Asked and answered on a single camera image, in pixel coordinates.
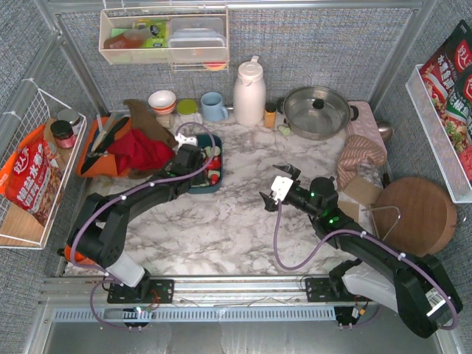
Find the teal storage basket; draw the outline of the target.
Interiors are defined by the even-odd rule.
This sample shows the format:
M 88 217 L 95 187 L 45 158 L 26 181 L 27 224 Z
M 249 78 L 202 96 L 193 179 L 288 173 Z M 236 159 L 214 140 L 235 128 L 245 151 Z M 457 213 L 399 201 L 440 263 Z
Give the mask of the teal storage basket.
M 209 135 L 197 134 L 196 137 L 198 139 L 198 146 L 205 151 L 206 156 L 209 156 L 211 148 L 212 148 L 212 142 L 211 142 L 211 139 L 209 138 Z M 213 139 L 215 140 L 215 145 L 221 148 L 221 154 L 219 155 L 221 158 L 221 163 L 222 163 L 221 168 L 219 170 L 206 169 L 205 170 L 205 179 L 206 179 L 205 184 L 192 185 L 188 191 L 189 194 L 193 194 L 193 195 L 210 194 L 210 193 L 217 192 L 221 187 L 221 183 L 223 180 L 223 143 L 220 137 L 217 135 L 213 135 Z M 214 186 L 210 186 L 209 177 L 213 174 L 216 174 L 219 176 L 219 182 Z

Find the striped pink cloth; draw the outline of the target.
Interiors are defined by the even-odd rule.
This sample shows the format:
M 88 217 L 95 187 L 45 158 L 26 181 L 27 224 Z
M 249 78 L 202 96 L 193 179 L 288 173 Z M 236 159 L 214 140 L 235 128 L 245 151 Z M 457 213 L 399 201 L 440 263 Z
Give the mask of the striped pink cloth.
M 337 161 L 336 182 L 338 190 L 344 190 L 357 176 L 357 167 L 360 163 L 369 162 L 375 166 L 380 166 L 386 160 L 386 151 L 376 142 L 365 136 L 348 136 Z

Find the steel pot with lid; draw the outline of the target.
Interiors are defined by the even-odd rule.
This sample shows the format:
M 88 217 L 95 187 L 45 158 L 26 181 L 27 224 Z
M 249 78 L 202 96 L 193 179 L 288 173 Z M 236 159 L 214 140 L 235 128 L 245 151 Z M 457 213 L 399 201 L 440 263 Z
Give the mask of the steel pot with lid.
M 278 99 L 276 108 L 292 133 L 315 141 L 335 136 L 359 117 L 357 107 L 321 86 L 298 88 Z

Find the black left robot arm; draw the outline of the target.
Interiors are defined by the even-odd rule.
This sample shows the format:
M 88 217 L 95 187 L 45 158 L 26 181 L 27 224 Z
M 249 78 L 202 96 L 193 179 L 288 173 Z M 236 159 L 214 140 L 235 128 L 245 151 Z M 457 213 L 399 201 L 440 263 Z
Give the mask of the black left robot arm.
M 185 194 L 205 170 L 204 162 L 201 148 L 184 144 L 164 169 L 138 186 L 115 195 L 89 195 L 69 234 L 70 261 L 79 266 L 79 253 L 120 285 L 139 287 L 145 270 L 124 251 L 129 222 Z

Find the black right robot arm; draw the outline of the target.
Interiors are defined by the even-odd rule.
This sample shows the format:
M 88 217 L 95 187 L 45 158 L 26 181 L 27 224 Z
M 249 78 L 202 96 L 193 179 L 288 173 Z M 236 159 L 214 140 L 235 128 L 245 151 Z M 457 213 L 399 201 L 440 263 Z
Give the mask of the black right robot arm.
M 305 189 L 299 169 L 286 164 L 278 170 L 283 174 L 272 179 L 270 193 L 261 194 L 265 210 L 280 214 L 282 206 L 290 205 L 308 216 L 319 238 L 310 257 L 324 244 L 353 256 L 328 275 L 327 291 L 336 301 L 360 296 L 377 302 L 424 339 L 458 326 L 463 305 L 436 257 L 401 252 L 367 232 L 339 208 L 332 177 L 317 177 Z

